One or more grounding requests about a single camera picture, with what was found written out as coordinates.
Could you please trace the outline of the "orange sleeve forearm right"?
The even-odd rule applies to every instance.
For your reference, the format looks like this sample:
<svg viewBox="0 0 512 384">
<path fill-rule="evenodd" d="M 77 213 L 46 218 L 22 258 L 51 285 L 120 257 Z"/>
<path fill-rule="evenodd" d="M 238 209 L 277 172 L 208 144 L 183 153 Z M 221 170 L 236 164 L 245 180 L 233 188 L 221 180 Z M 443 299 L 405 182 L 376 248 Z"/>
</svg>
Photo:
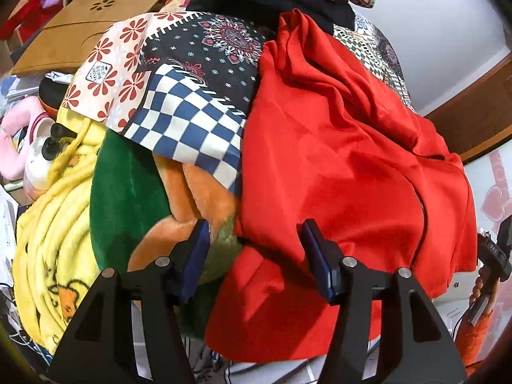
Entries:
<svg viewBox="0 0 512 384">
<path fill-rule="evenodd" d="M 477 357 L 488 334 L 493 312 L 481 315 L 476 326 L 467 319 L 462 318 L 461 325 L 456 334 L 456 348 L 461 356 L 462 363 L 471 374 L 476 370 Z"/>
</svg>

